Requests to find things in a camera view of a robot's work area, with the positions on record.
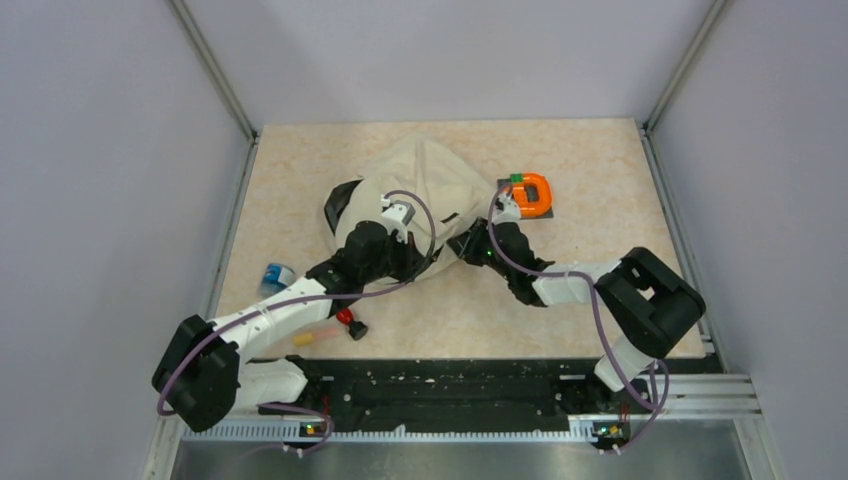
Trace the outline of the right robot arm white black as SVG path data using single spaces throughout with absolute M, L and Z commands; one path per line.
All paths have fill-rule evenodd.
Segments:
M 525 305 L 588 305 L 598 330 L 601 312 L 612 315 L 622 335 L 611 342 L 600 333 L 604 354 L 586 385 L 600 412 L 622 404 L 632 380 L 658 366 L 706 312 L 702 295 L 646 247 L 608 263 L 557 264 L 536 256 L 516 223 L 485 219 L 447 244 L 466 263 L 497 272 Z

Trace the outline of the beige canvas student bag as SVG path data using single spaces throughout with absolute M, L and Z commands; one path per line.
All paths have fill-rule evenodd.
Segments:
M 361 221 L 380 221 L 384 195 L 405 201 L 416 213 L 408 226 L 418 250 L 441 248 L 438 260 L 421 276 L 433 277 L 458 260 L 447 246 L 485 216 L 494 185 L 447 146 L 423 134 L 406 136 L 378 153 L 352 179 L 333 187 L 324 202 L 327 240 L 344 245 Z

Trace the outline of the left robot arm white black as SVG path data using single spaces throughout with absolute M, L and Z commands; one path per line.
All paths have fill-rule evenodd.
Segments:
M 218 424 L 234 410 L 270 403 L 308 413 L 320 386 L 288 360 L 257 357 L 291 334 L 370 297 L 366 286 L 389 280 L 381 294 L 417 279 L 433 263 L 439 244 L 409 230 L 362 221 L 343 245 L 292 285 L 236 313 L 183 320 L 155 369 L 158 414 L 177 415 L 194 432 Z

